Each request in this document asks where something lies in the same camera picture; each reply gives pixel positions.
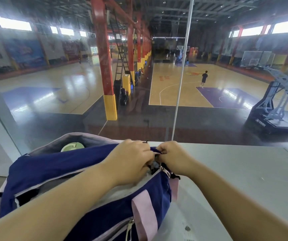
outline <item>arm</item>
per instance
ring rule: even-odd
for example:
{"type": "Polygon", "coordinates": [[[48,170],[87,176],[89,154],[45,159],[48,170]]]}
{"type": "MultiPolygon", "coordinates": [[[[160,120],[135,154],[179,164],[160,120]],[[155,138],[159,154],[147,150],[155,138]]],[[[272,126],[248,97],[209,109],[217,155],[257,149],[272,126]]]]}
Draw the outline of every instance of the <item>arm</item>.
{"type": "Polygon", "coordinates": [[[162,143],[157,149],[163,153],[160,161],[171,171],[189,177],[199,187],[234,241],[288,240],[288,223],[196,161],[177,142],[162,143]]]}
{"type": "Polygon", "coordinates": [[[138,182],[148,170],[146,162],[152,159],[154,153],[148,144],[122,142],[101,163],[1,218],[0,241],[64,240],[109,190],[138,182]]]}

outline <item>black ladder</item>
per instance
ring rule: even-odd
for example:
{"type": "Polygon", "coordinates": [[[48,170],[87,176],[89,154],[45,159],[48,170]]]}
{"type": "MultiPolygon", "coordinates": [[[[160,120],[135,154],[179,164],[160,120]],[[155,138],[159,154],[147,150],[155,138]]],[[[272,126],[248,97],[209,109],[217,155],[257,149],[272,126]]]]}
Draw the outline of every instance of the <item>black ladder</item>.
{"type": "Polygon", "coordinates": [[[115,10],[113,11],[113,13],[114,13],[114,21],[115,21],[115,24],[117,26],[117,30],[114,29],[112,22],[110,22],[110,27],[111,27],[111,30],[113,32],[113,35],[114,35],[114,38],[115,38],[115,42],[116,42],[116,45],[117,45],[117,50],[118,50],[118,59],[117,59],[117,65],[116,65],[115,80],[116,80],[118,74],[120,75],[118,80],[122,79],[123,69],[124,69],[124,73],[125,74],[129,74],[130,75],[130,80],[133,81],[132,75],[130,74],[130,69],[129,69],[129,66],[128,66],[128,61],[127,61],[127,56],[126,56],[126,51],[125,51],[126,39],[125,39],[125,41],[122,40],[122,35],[120,33],[120,29],[119,29],[119,26],[118,26],[118,21],[117,21],[117,18],[116,18],[115,10]]]}

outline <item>ceiling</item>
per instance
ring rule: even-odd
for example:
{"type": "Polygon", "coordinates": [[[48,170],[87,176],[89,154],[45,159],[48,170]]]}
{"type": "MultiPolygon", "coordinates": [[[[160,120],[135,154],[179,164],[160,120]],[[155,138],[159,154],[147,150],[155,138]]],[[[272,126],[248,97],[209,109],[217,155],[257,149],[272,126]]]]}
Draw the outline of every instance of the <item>ceiling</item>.
{"type": "MultiPolygon", "coordinates": [[[[126,0],[115,0],[126,10],[126,0]]],[[[192,26],[231,22],[234,17],[263,5],[265,0],[194,0],[192,26]]],[[[177,28],[185,35],[190,0],[133,0],[133,11],[141,11],[154,34],[170,33],[177,28]]],[[[31,17],[50,25],[78,25],[94,31],[88,0],[0,0],[0,15],[11,18],[31,17]]]]}

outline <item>person in black clothing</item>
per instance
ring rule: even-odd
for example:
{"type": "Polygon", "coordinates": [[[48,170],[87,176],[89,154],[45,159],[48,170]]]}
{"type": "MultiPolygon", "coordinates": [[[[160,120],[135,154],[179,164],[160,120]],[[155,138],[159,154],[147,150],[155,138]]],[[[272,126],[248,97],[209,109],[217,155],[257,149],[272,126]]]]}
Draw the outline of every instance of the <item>person in black clothing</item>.
{"type": "Polygon", "coordinates": [[[201,82],[201,87],[203,88],[204,83],[206,82],[206,78],[208,77],[208,72],[205,71],[204,74],[202,74],[202,82],[201,82]]]}

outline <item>black floor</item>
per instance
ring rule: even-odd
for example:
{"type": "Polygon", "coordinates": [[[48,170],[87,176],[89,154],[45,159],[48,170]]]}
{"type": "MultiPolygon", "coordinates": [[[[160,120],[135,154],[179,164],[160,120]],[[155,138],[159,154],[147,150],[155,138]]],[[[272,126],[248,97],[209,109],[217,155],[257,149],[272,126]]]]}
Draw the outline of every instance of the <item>black floor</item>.
{"type": "MultiPolygon", "coordinates": [[[[83,115],[14,114],[27,143],[34,149],[69,132],[99,134],[111,139],[166,141],[172,136],[175,107],[149,105],[153,63],[134,87],[128,105],[119,106],[118,120],[107,121],[103,97],[83,115]]],[[[245,126],[249,110],[179,107],[174,140],[187,143],[276,146],[288,150],[285,137],[267,137],[245,126]]]]}

